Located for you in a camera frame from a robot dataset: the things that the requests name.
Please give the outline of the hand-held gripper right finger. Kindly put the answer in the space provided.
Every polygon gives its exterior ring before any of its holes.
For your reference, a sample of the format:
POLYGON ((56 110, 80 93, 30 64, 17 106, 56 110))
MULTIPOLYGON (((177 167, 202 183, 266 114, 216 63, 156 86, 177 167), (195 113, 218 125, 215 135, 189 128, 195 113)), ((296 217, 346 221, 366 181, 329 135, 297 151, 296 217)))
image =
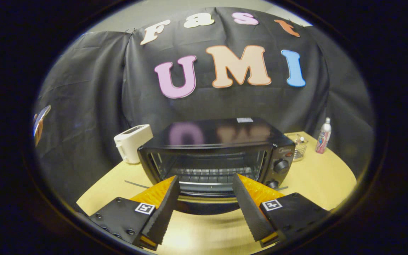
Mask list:
POLYGON ((297 192, 284 195, 238 173, 232 187, 251 235, 262 247, 297 239, 330 216, 297 192))

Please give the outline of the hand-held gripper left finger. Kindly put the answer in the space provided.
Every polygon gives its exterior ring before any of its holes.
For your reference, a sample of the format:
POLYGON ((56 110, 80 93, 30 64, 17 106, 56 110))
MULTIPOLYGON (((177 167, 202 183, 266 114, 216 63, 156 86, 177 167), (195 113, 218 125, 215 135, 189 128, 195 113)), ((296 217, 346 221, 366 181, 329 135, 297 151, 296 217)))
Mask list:
POLYGON ((179 177, 172 176, 131 199, 114 198, 89 219, 125 242, 156 250, 163 242, 179 193, 179 177))

